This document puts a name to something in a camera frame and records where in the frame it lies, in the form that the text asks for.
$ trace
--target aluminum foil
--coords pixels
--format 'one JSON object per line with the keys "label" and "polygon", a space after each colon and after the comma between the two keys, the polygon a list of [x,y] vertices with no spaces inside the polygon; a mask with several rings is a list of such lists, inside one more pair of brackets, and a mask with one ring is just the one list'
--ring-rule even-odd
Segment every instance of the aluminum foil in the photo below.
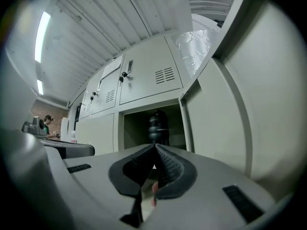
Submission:
{"label": "aluminum foil", "polygon": [[176,40],[176,47],[191,78],[205,59],[217,34],[215,30],[199,30],[184,33]]}

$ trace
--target fluorescent light tube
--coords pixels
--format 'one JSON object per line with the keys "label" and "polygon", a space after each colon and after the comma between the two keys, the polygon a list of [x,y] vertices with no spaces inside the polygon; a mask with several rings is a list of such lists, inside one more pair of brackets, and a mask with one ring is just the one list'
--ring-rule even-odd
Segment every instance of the fluorescent light tube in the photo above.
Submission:
{"label": "fluorescent light tube", "polygon": [[35,42],[35,60],[40,63],[42,58],[42,48],[44,42],[44,36],[46,33],[46,29],[50,20],[50,15],[47,14],[45,11],[40,18],[37,35],[36,35],[36,42]]}
{"label": "fluorescent light tube", "polygon": [[42,81],[37,80],[37,87],[38,87],[38,92],[39,92],[40,94],[44,94],[44,92],[43,92],[43,83],[42,83]]}

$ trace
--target person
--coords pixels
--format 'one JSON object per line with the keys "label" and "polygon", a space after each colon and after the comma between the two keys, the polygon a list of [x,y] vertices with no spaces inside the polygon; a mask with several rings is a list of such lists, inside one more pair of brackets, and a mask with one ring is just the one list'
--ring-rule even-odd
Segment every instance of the person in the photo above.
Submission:
{"label": "person", "polygon": [[59,138],[59,135],[55,131],[52,134],[50,134],[48,125],[51,124],[51,121],[53,121],[53,118],[50,115],[46,115],[44,118],[44,130],[46,132],[46,137]]}

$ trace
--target closed locker door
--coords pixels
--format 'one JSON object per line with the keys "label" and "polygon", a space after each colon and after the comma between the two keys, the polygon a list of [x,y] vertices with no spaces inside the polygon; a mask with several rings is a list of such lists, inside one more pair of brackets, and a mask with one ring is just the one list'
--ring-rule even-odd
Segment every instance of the closed locker door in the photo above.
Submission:
{"label": "closed locker door", "polygon": [[118,86],[120,68],[100,80],[97,95],[94,96],[92,114],[104,111],[115,106],[115,97]]}
{"label": "closed locker door", "polygon": [[101,71],[99,71],[96,75],[94,75],[87,84],[86,91],[85,91],[82,105],[81,105],[79,119],[82,119],[90,115],[91,107],[92,107],[91,96],[93,95],[92,93],[95,92],[97,89],[97,85],[99,83],[100,72]]}
{"label": "closed locker door", "polygon": [[124,78],[120,104],[182,88],[173,56],[163,36],[151,38],[128,50],[123,71],[130,77]]}
{"label": "closed locker door", "polygon": [[113,152],[113,119],[114,114],[78,122],[76,139],[81,144],[91,144],[95,155]]}

